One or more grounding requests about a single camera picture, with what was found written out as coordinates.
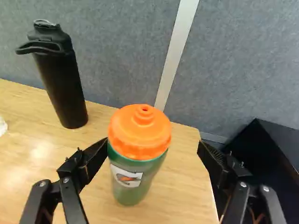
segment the gray cubicle wall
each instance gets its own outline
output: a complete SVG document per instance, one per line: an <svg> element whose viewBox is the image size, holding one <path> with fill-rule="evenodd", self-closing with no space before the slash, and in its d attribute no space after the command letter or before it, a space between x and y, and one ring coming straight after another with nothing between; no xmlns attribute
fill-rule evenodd
<svg viewBox="0 0 299 224"><path fill-rule="evenodd" d="M299 129L299 3L201 0L164 111L230 137L254 117Z"/></svg>
<svg viewBox="0 0 299 224"><path fill-rule="evenodd" d="M77 54L85 98L153 105L179 0L3 0L0 78L43 88L32 56L17 56L34 19L59 22Z"/></svg>

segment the green water bottle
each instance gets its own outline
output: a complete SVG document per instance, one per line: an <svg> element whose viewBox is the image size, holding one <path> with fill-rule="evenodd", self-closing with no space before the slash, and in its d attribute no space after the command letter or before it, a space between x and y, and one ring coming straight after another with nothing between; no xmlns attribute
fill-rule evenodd
<svg viewBox="0 0 299 224"><path fill-rule="evenodd" d="M150 105L128 105L112 116L107 150L113 195L119 203L135 205L145 197L170 141L169 119Z"/></svg>

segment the black object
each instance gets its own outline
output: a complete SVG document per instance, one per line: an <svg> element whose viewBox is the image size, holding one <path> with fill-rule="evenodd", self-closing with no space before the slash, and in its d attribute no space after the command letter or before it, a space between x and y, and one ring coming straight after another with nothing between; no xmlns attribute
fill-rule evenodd
<svg viewBox="0 0 299 224"><path fill-rule="evenodd" d="M18 55L33 53L61 124L70 129L85 125L87 110L70 36L59 24L36 20L28 39L15 51Z"/></svg>
<svg viewBox="0 0 299 224"><path fill-rule="evenodd" d="M88 147L78 148L57 170L60 180L41 180L32 186L20 224L51 224L54 210L62 202L68 224L87 224L79 197L107 158L107 138Z"/></svg>
<svg viewBox="0 0 299 224"><path fill-rule="evenodd" d="M221 224L249 223L248 218L244 220L247 210L254 215L265 215L271 224L287 223L275 190L262 184L231 152L224 154L200 142L198 155L209 171L215 199L218 196L227 202L226 207L217 206L218 213L222 214Z"/></svg>
<svg viewBox="0 0 299 224"><path fill-rule="evenodd" d="M299 130L254 119L223 152L276 191L288 224L299 223Z"/></svg>

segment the clear plastic item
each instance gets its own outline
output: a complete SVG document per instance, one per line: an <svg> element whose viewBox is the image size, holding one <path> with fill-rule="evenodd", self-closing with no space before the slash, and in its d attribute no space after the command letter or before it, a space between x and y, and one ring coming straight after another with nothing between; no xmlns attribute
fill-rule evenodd
<svg viewBox="0 0 299 224"><path fill-rule="evenodd" d="M0 116L0 137L4 135L4 133L7 131L7 123L5 120Z"/></svg>

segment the black metal arm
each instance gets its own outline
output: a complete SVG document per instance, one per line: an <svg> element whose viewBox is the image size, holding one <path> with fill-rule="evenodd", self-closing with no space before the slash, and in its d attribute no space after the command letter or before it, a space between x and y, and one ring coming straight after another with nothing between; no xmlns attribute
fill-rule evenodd
<svg viewBox="0 0 299 224"><path fill-rule="evenodd" d="M209 171L212 184L217 186L216 191L229 196L221 213L221 224L242 224L247 208L253 213L265 214L270 224L286 224L275 190L263 185L232 153L224 154L200 142L198 155Z"/></svg>
<svg viewBox="0 0 299 224"><path fill-rule="evenodd" d="M68 224L87 224L79 197L107 158L107 138L84 151L78 148L57 170L60 180L41 180L32 186L20 224L51 224L54 210L62 202Z"/></svg>

